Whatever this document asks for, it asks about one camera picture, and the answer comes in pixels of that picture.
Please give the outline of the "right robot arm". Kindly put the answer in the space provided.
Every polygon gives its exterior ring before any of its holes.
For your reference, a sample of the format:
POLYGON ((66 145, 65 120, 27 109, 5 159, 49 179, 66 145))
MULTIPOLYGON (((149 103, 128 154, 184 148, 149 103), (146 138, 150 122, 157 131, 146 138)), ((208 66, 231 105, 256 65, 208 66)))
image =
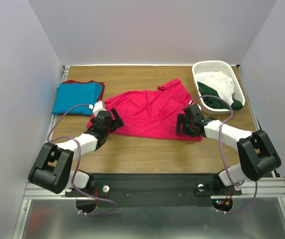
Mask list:
POLYGON ((225 169, 212 182, 217 194, 224 194, 231 185, 239 187, 245 180, 257 182, 282 164, 265 131, 241 130, 214 117, 205 118, 197 104, 189 105, 177 115, 176 133, 215 139, 219 142, 221 153, 224 144, 238 152, 240 163, 231 167, 227 167, 225 156, 222 156, 225 169))

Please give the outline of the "pink t-shirt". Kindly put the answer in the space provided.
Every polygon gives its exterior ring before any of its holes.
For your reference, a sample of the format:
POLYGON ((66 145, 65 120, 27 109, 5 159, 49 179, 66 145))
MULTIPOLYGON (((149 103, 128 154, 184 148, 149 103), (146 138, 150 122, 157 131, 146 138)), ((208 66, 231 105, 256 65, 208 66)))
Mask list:
POLYGON ((202 136, 176 134, 177 115, 192 100, 179 79, 158 86, 156 91, 128 91, 104 101, 105 109, 115 108, 124 126, 114 134, 200 142, 202 136))

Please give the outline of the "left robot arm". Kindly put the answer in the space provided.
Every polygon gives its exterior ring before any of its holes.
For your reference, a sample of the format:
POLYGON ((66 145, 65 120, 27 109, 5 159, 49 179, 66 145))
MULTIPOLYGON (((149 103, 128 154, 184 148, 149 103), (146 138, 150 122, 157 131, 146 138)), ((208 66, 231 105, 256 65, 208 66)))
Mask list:
POLYGON ((80 136, 59 144, 45 143, 28 175, 29 182, 52 193, 61 193, 71 182, 74 158, 100 149, 108 135, 123 126, 115 108, 110 112, 101 110, 80 136))

